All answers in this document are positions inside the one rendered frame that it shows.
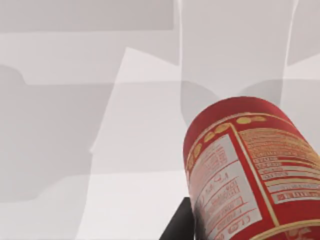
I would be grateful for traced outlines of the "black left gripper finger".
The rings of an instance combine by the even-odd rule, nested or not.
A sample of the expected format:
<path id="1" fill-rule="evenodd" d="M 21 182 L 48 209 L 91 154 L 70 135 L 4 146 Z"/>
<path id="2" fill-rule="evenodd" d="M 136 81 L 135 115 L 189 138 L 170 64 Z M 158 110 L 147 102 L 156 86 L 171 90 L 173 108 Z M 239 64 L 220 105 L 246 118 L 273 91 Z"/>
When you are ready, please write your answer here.
<path id="1" fill-rule="evenodd" d="M 159 240 L 194 240 L 195 222 L 191 200 L 184 197 Z"/>

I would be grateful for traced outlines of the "red and white can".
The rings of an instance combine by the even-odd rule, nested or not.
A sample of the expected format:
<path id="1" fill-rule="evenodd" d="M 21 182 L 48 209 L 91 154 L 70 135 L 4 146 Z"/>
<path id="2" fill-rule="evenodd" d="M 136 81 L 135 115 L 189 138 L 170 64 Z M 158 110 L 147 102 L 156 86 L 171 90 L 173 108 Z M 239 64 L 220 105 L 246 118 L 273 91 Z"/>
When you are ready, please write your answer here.
<path id="1" fill-rule="evenodd" d="M 320 240 L 320 156 L 271 102 L 202 110 L 183 161 L 195 240 Z"/>

